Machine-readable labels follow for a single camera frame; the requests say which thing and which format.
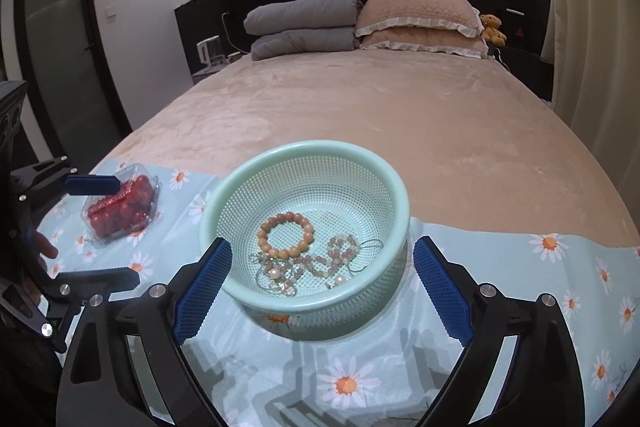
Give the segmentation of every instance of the colander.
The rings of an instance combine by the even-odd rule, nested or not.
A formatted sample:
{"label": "colander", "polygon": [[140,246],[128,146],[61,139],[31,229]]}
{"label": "colander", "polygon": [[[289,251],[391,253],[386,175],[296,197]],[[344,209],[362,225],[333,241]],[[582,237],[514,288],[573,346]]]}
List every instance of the colander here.
{"label": "colander", "polygon": [[[309,254],[323,255],[329,238],[351,233],[360,243],[378,239],[383,246],[363,248],[338,274],[346,282],[328,289],[326,280],[305,273],[294,297],[274,295],[256,282],[259,250],[256,232],[267,217],[299,212],[315,228]],[[409,227],[409,197],[398,173],[362,147],[330,140],[288,144],[248,161],[221,184],[207,203],[200,224],[204,252],[216,237],[233,252],[223,290],[244,306],[273,314],[297,315],[305,327],[336,326],[379,309],[398,283],[404,267],[403,247]],[[302,237],[295,223],[275,227],[275,248],[295,245]]]}

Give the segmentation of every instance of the door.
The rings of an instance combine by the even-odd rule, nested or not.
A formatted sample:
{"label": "door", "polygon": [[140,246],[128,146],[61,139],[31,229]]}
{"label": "door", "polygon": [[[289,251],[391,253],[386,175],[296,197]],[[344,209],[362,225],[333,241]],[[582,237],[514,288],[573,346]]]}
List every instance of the door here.
{"label": "door", "polygon": [[54,156],[89,172],[131,127],[100,42],[94,0],[14,0],[18,58]]}

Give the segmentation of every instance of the daisy print tablecloth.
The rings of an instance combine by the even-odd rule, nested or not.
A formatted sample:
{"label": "daisy print tablecloth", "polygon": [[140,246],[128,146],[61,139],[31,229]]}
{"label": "daisy print tablecloth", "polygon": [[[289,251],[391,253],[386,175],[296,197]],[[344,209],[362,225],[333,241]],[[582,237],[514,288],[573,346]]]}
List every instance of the daisy print tablecloth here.
{"label": "daisy print tablecloth", "polygon": [[[108,161],[96,172],[124,167]],[[83,198],[66,197],[40,231],[60,250],[47,261],[60,271],[129,266],[140,274],[127,298],[171,280],[201,255],[198,227],[219,180],[197,172],[146,166],[162,183],[158,215],[148,229],[94,248],[80,218]],[[412,219],[409,245],[430,235],[449,261],[507,296],[556,296],[577,350],[591,426],[620,391],[640,357],[640,250],[603,248],[581,237],[467,232]],[[247,313],[220,292],[200,332],[182,350],[215,407],[234,427],[354,425],[410,427],[427,410],[462,352],[447,336],[408,256],[402,281],[386,309],[347,336],[292,340],[295,316]],[[475,419],[492,411],[507,373],[514,338],[505,340]],[[170,421],[141,346],[133,358],[151,409]]]}

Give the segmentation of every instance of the bedside table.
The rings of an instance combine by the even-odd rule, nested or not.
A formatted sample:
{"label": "bedside table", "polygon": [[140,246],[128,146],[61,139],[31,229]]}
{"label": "bedside table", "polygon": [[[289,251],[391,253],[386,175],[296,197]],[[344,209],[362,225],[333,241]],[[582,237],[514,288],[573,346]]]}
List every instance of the bedside table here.
{"label": "bedside table", "polygon": [[191,78],[193,79],[193,84],[197,84],[199,81],[204,80],[205,78],[207,78],[208,76],[211,76],[212,74],[218,73],[219,71],[222,71],[223,69],[225,69],[229,64],[225,63],[225,64],[218,64],[217,66],[212,66],[210,68],[204,68],[200,71],[196,71],[195,73],[193,73],[191,75]]}
{"label": "bedside table", "polygon": [[540,55],[518,48],[498,48],[500,57],[511,74],[529,87],[536,96],[549,102],[554,89],[554,65]]}

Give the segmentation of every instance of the white curtain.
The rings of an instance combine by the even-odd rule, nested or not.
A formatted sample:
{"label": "white curtain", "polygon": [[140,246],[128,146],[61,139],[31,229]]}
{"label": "white curtain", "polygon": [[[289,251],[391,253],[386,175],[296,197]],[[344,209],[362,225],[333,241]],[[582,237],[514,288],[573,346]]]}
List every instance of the white curtain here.
{"label": "white curtain", "polygon": [[640,225],[640,0],[553,0],[552,109]]}

